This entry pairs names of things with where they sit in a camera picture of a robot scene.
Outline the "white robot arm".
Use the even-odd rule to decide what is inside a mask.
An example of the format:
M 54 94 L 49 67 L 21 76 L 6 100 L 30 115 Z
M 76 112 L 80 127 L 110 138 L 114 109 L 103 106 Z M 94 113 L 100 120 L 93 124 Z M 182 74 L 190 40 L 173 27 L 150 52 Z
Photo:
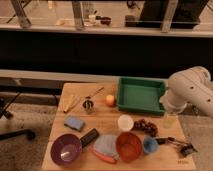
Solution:
M 188 104 L 213 118 L 213 90 L 210 85 L 211 74 L 202 66 L 173 73 L 167 80 L 167 90 L 159 99 L 165 109 L 163 127 L 170 128 Z

